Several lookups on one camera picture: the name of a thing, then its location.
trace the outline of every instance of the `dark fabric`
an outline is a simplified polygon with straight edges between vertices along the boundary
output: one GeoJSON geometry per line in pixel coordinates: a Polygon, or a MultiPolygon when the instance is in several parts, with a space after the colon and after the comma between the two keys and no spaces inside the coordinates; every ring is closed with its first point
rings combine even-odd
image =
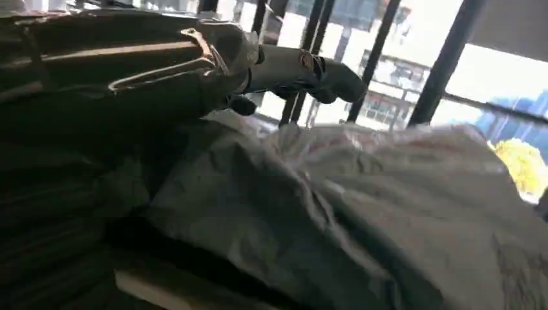
{"type": "Polygon", "coordinates": [[[538,201],[536,212],[546,223],[548,223],[548,189],[544,191],[544,195],[542,195],[538,201]]]}
{"type": "Polygon", "coordinates": [[[97,310],[104,309],[109,300],[121,293],[116,287],[114,277],[108,277],[99,282],[85,287],[80,294],[67,300],[59,307],[59,310],[97,310]]]}
{"type": "Polygon", "coordinates": [[[102,308],[104,310],[163,310],[162,307],[153,305],[145,300],[140,300],[121,291],[116,291],[112,298],[107,302],[107,305],[102,308]]]}
{"type": "Polygon", "coordinates": [[[85,309],[74,300],[114,283],[106,225],[148,201],[139,165],[69,148],[1,149],[0,308],[85,309]]]}
{"type": "Polygon", "coordinates": [[[135,210],[132,216],[112,222],[107,229],[108,243],[116,249],[129,250],[136,255],[143,254],[161,262],[167,262],[195,276],[226,287],[240,296],[263,301],[277,309],[309,310],[285,294],[236,268],[226,258],[188,242],[166,238],[140,214],[140,210],[135,210]]]}

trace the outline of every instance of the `glass pane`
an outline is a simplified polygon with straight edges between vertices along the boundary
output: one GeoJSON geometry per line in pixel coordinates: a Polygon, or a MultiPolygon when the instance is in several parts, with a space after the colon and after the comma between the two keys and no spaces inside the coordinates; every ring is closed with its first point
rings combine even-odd
{"type": "Polygon", "coordinates": [[[466,45],[446,91],[548,118],[548,63],[466,45]]]}
{"type": "MultiPolygon", "coordinates": [[[[364,112],[360,113],[358,124],[377,130],[405,128],[461,3],[462,0],[401,1],[368,91],[371,96],[389,101],[398,109],[398,117],[379,122],[380,118],[367,118],[368,113],[364,112]]],[[[386,0],[337,0],[328,25],[332,35],[322,42],[324,56],[342,61],[361,75],[387,4],[386,0]]],[[[340,100],[320,105],[308,97],[299,125],[338,123],[348,117],[345,106],[340,100]]]]}
{"type": "Polygon", "coordinates": [[[122,2],[144,10],[192,13],[198,11],[198,0],[123,0],[122,2]]]}
{"type": "Polygon", "coordinates": [[[69,8],[68,1],[65,0],[26,0],[25,8],[29,11],[53,11],[53,10],[66,10],[69,8]]]}
{"type": "Polygon", "coordinates": [[[256,11],[256,0],[218,0],[217,14],[219,18],[224,21],[240,23],[246,32],[251,32],[256,11]]]}
{"type": "Polygon", "coordinates": [[[442,100],[432,124],[447,123],[479,128],[507,164],[522,198],[538,203],[548,187],[548,125],[442,100]]]}

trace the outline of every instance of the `window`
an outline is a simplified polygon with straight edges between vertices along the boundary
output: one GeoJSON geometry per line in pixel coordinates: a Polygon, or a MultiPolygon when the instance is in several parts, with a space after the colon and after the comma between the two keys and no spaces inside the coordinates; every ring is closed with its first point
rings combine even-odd
{"type": "MultiPolygon", "coordinates": [[[[339,4],[339,1],[335,7],[350,7],[350,2],[339,4]]],[[[362,3],[361,8],[367,8],[368,13],[357,19],[343,19],[333,11],[335,15],[330,19],[322,42],[322,56],[342,61],[362,75],[388,2],[354,1],[362,3]]],[[[382,130],[405,128],[461,3],[462,0],[401,1],[369,88],[370,93],[390,98],[388,101],[393,108],[379,112],[364,104],[361,121],[358,121],[360,125],[382,130]],[[372,123],[372,119],[383,126],[372,123]]],[[[338,12],[341,16],[357,14],[357,10],[356,13],[338,12]]],[[[320,105],[307,96],[298,124],[339,123],[348,117],[346,107],[347,104],[340,100],[320,105]]]]}
{"type": "Polygon", "coordinates": [[[364,106],[367,106],[369,109],[379,109],[381,106],[381,96],[377,94],[369,94],[365,97],[364,106]]]}
{"type": "MultiPolygon", "coordinates": [[[[144,10],[161,10],[167,12],[184,11],[196,12],[198,0],[116,0],[118,4],[134,6],[144,10]]],[[[27,0],[25,1],[28,10],[74,10],[76,0],[27,0]]],[[[83,8],[86,10],[97,10],[101,8],[101,0],[84,1],[83,8]]]]}
{"type": "Polygon", "coordinates": [[[481,103],[444,99],[431,124],[475,125],[507,164],[522,198],[537,204],[548,187],[548,123],[522,115],[492,110],[481,103]]]}
{"type": "Polygon", "coordinates": [[[218,0],[217,4],[219,18],[240,23],[246,32],[251,31],[256,11],[256,0],[218,0]]]}
{"type": "MultiPolygon", "coordinates": [[[[280,47],[300,47],[302,36],[312,11],[313,0],[270,1],[260,41],[280,47]]],[[[257,112],[269,118],[281,119],[285,100],[272,92],[250,94],[259,106],[257,112]]]]}
{"type": "Polygon", "coordinates": [[[524,199],[548,187],[548,63],[467,45],[433,124],[470,123],[491,144],[514,147],[502,158],[524,199]]]}

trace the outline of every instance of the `black window mullion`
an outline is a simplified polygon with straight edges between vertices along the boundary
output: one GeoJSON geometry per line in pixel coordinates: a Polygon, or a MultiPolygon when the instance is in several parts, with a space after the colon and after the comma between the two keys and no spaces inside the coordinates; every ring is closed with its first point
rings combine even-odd
{"type": "Polygon", "coordinates": [[[429,123],[432,120],[484,4],[485,0],[463,1],[409,119],[409,125],[429,123]]]}
{"type": "Polygon", "coordinates": [[[217,12],[218,0],[200,0],[198,3],[198,13],[217,12]]]}
{"type": "MultiPolygon", "coordinates": [[[[288,7],[289,0],[269,0],[265,6],[265,15],[266,10],[269,10],[271,15],[274,15],[276,19],[283,21],[286,16],[286,9],[288,7]]],[[[263,37],[263,44],[268,45],[277,45],[280,31],[282,30],[282,23],[270,23],[269,21],[273,20],[268,18],[263,25],[264,31],[267,34],[278,34],[275,37],[265,36],[263,37]]]]}
{"type": "Polygon", "coordinates": [[[447,94],[447,93],[443,94],[443,99],[451,100],[453,102],[460,103],[462,105],[467,105],[469,107],[474,107],[476,109],[480,109],[487,112],[508,115],[510,117],[519,119],[521,121],[548,126],[548,119],[542,116],[530,114],[527,112],[522,112],[519,110],[513,110],[507,107],[502,107],[495,103],[491,103],[491,102],[482,103],[479,101],[475,101],[475,100],[471,100],[471,99],[467,99],[467,98],[463,98],[463,97],[459,97],[459,96],[447,94]]]}
{"type": "MultiPolygon", "coordinates": [[[[367,65],[365,66],[365,70],[361,77],[363,83],[365,84],[366,89],[369,89],[369,84],[371,83],[371,80],[373,80],[373,74],[375,73],[375,68],[377,67],[377,64],[381,58],[381,54],[383,52],[383,47],[385,46],[386,38],[388,37],[388,33],[390,32],[390,27],[392,26],[392,23],[394,22],[394,17],[397,13],[397,9],[399,8],[400,2],[401,0],[390,0],[390,2],[388,3],[388,6],[386,7],[383,21],[381,22],[379,32],[377,33],[377,37],[375,38],[375,43],[373,44],[373,48],[371,49],[369,58],[367,60],[367,65]]],[[[363,98],[352,103],[352,106],[350,107],[350,111],[348,113],[348,118],[346,119],[346,121],[355,123],[362,106],[363,106],[363,98]]]]}
{"type": "Polygon", "coordinates": [[[253,18],[253,26],[251,31],[260,36],[262,30],[262,24],[264,23],[264,16],[266,14],[266,0],[258,0],[257,9],[255,10],[255,17],[253,18]]]}

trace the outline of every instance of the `yellow tree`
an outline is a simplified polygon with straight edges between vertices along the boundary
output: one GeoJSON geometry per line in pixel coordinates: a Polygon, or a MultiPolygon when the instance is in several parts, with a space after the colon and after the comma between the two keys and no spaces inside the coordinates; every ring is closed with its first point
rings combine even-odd
{"type": "Polygon", "coordinates": [[[537,148],[514,138],[497,143],[494,151],[508,166],[520,192],[542,196],[548,186],[548,168],[537,148]]]}

